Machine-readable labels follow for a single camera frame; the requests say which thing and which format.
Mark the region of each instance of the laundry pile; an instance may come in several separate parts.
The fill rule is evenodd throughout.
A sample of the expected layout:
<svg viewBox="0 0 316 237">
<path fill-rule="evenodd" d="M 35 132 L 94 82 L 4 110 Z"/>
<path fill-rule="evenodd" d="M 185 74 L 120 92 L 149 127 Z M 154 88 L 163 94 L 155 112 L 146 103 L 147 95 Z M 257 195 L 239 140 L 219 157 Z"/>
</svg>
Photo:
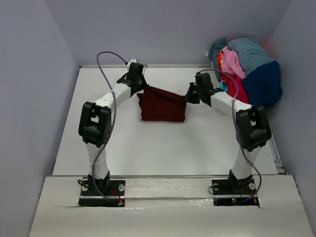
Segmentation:
<svg viewBox="0 0 316 237">
<path fill-rule="evenodd" d="M 213 68 L 228 73 L 238 85 L 237 99 L 257 106 L 273 107 L 282 96 L 279 63 L 270 58 L 255 38 L 217 40 L 208 52 Z M 215 72 L 220 87 L 230 96 L 236 86 L 225 74 Z"/>
</svg>

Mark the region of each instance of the pink cloth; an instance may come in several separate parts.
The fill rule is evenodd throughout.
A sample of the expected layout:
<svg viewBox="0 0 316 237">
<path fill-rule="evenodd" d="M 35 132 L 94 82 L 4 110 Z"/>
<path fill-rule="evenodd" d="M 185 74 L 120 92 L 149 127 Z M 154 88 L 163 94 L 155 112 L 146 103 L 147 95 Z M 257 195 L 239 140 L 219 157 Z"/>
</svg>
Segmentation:
<svg viewBox="0 0 316 237">
<path fill-rule="evenodd" d="M 226 46 L 221 50 L 222 71 L 232 75 L 237 75 L 241 79 L 247 75 L 243 72 L 236 51 L 229 50 Z"/>
</svg>

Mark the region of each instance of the white wall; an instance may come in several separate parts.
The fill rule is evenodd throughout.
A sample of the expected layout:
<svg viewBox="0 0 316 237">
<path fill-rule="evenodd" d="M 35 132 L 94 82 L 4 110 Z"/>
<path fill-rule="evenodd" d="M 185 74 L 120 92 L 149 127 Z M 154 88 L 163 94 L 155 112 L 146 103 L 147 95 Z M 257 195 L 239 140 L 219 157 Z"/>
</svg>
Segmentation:
<svg viewBox="0 0 316 237">
<path fill-rule="evenodd" d="M 0 236 L 27 237 L 79 68 L 42 0 L 1 0 L 0 35 Z"/>
<path fill-rule="evenodd" d="M 266 48 L 282 69 L 283 97 L 271 125 L 285 169 L 295 175 L 316 235 L 316 1 L 293 0 Z"/>
<path fill-rule="evenodd" d="M 148 64 L 205 64 L 221 36 L 265 44 L 291 0 L 45 0 L 79 65 L 112 50 Z M 104 64 L 120 64 L 106 57 Z"/>
</svg>

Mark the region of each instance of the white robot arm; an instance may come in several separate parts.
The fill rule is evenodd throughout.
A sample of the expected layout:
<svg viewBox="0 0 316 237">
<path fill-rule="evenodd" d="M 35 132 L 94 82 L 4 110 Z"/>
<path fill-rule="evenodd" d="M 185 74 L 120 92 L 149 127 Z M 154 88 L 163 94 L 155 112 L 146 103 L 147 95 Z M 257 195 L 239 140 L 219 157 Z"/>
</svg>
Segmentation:
<svg viewBox="0 0 316 237">
<path fill-rule="evenodd" d="M 235 164 L 230 170 L 227 180 L 212 180 L 212 183 L 218 185 L 215 191 L 218 191 L 219 188 L 224 190 L 221 194 L 240 195 L 249 184 L 253 183 L 253 164 L 261 148 L 272 136 L 264 107 L 255 107 L 235 100 L 234 110 L 232 110 L 234 98 L 220 88 L 214 89 L 208 73 L 196 74 L 196 81 L 190 83 L 186 100 L 192 104 L 202 101 L 236 120 L 234 124 L 241 148 L 237 153 Z"/>
<path fill-rule="evenodd" d="M 127 68 L 128 73 L 117 81 L 112 90 L 115 94 L 117 107 L 134 93 L 147 87 L 143 76 L 143 64 L 139 64 L 133 59 L 128 62 Z M 110 184 L 110 172 L 106 162 L 106 151 L 103 146 L 109 140 L 112 127 L 112 111 L 114 111 L 112 92 L 107 93 L 93 103 L 85 102 L 79 123 L 79 135 L 86 144 L 90 161 L 88 182 L 90 186 L 93 186 L 92 169 L 94 167 L 94 178 L 102 192 L 106 192 Z M 100 152 L 101 154 L 94 163 L 96 156 Z"/>
</svg>

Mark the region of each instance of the red cloth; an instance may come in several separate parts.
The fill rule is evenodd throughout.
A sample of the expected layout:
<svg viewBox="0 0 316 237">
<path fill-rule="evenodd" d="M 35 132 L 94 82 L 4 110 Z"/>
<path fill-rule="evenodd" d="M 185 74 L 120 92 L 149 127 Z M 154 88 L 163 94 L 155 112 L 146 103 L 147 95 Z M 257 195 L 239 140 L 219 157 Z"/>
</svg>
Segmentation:
<svg viewBox="0 0 316 237">
<path fill-rule="evenodd" d="M 248 96 L 241 84 L 242 79 L 236 75 L 233 76 L 230 74 L 230 76 L 236 81 L 237 86 L 238 86 L 238 95 L 236 98 L 240 100 L 241 102 L 248 103 Z M 234 97 L 236 93 L 236 85 L 234 84 L 234 82 L 229 77 L 226 77 L 225 84 L 227 85 L 227 94 Z"/>
<path fill-rule="evenodd" d="M 186 98 L 182 95 L 148 86 L 137 93 L 142 121 L 184 122 Z"/>
</svg>

